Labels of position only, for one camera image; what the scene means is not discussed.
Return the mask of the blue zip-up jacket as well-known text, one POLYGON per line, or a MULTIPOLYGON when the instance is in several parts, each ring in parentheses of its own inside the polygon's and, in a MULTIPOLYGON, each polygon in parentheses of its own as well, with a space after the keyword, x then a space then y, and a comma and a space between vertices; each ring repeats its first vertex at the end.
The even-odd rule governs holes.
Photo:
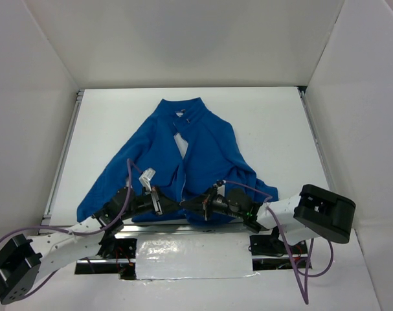
POLYGON ((180 202, 203 194, 219 180, 229 181, 225 192, 244 190, 254 201, 278 199, 278 190, 260 180, 244 160, 232 125, 213 114, 201 98, 161 100, 113 156, 76 210, 84 221, 132 182, 140 192, 140 174, 128 161, 152 168, 152 184, 169 199, 180 202))

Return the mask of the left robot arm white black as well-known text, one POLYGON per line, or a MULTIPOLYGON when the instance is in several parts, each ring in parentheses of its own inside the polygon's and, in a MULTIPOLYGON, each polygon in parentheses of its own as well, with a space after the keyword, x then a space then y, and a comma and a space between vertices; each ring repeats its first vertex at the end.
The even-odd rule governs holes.
POLYGON ((179 208, 157 187, 141 195, 123 187, 100 210, 72 227, 50 227, 49 234, 34 237, 25 236, 23 229, 7 234, 0 245, 0 303, 28 297, 37 281, 79 259, 96 254, 111 257, 116 250, 111 237, 122 230, 125 219, 146 213, 162 216, 179 208))

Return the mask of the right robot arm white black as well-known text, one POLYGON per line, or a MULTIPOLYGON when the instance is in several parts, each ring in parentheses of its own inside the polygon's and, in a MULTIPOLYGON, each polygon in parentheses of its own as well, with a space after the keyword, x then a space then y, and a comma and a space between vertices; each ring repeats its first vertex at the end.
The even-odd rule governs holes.
POLYGON ((349 243, 356 208, 351 199, 311 184, 290 198, 261 203, 242 188, 231 189, 224 196, 215 185, 180 206, 205 220, 214 213, 239 218, 253 233, 277 228, 278 233, 270 239, 277 253, 286 253, 294 244, 316 237, 349 243))

